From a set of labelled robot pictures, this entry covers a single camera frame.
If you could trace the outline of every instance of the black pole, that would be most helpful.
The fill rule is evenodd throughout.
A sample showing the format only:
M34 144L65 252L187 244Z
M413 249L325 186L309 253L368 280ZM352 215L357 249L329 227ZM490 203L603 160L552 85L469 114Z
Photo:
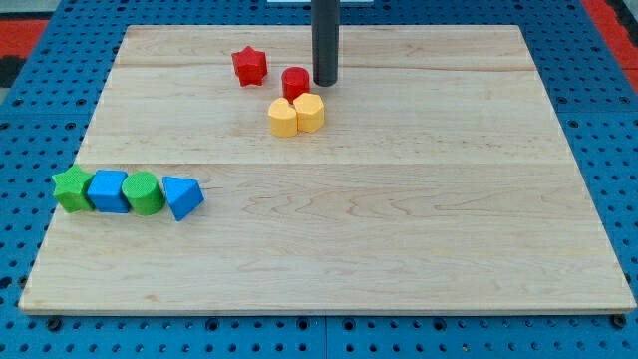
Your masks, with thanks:
M315 84L337 82L339 66L339 0L312 0L312 71Z

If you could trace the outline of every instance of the toy block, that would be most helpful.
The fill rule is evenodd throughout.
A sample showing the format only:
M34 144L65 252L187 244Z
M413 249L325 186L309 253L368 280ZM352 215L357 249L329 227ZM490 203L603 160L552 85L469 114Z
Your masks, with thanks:
M279 98L268 108L270 132L276 137L297 135L297 112L290 107L288 100Z
M324 106L319 95L301 94L293 102L297 111L297 129L313 133L324 124Z
M124 171L98 170L89 185L87 196L100 212L128 213L129 202L122 193Z
M165 204L158 179L148 172L138 172L128 176L122 183L122 193L131 208L140 215L159 212Z
M77 210L93 210L94 206L87 197L87 189L93 174L82 171L78 165L71 166L61 174L53 175L56 188L53 197L68 213Z
M203 193L195 179L164 177L161 182L176 221L184 219L203 202Z
M232 53L231 56L235 75L239 78L241 87L263 84L263 77L268 74L266 53L246 46L245 49Z
M291 67L281 74L283 97L290 104L303 93L310 92L310 75L304 68Z

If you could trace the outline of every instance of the blue cube block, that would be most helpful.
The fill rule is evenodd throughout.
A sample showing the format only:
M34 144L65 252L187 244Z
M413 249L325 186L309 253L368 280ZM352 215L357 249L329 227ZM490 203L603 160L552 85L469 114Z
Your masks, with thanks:
M131 206L122 194L124 171L98 170L89 185L87 196L101 212L128 213Z
M177 221L181 221L203 202L203 193L195 179L164 177L161 182L168 206Z

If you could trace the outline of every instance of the yellow block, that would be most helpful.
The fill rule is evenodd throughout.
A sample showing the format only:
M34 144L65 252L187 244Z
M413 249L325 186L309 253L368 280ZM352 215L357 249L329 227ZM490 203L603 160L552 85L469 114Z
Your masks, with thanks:
M301 94L292 103L297 110L299 131L313 133L323 127L324 106L319 95Z
M270 132L277 137L293 137L297 135L297 113L288 104L288 100L279 98L268 108Z

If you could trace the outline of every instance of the wood grain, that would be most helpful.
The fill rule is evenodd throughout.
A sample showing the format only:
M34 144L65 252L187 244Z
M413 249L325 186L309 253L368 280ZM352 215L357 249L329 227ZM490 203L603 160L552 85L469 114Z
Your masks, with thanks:
M290 41L277 42L282 34ZM344 28L326 126L269 135L306 27L131 27L77 162L198 179L159 214L56 210L29 314L520 315L636 303L520 32ZM266 50L261 88L229 54Z

